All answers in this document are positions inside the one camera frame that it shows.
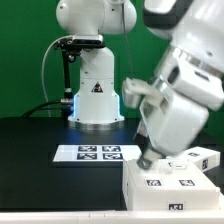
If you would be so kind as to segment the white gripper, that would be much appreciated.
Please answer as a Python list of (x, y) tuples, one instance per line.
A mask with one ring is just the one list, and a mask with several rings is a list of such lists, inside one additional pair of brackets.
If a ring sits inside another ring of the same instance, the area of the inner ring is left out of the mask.
[(208, 109), (167, 89), (161, 101), (146, 95), (140, 112), (149, 143), (137, 165), (149, 170), (163, 156), (176, 155), (188, 148), (205, 125)]

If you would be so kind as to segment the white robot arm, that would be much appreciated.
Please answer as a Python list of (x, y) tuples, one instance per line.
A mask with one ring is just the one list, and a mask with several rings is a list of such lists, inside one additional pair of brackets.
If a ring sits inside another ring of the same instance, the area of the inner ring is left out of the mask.
[(66, 61), (80, 62), (69, 122), (138, 109), (141, 169), (185, 150), (224, 104), (224, 0), (59, 0), (56, 18)]

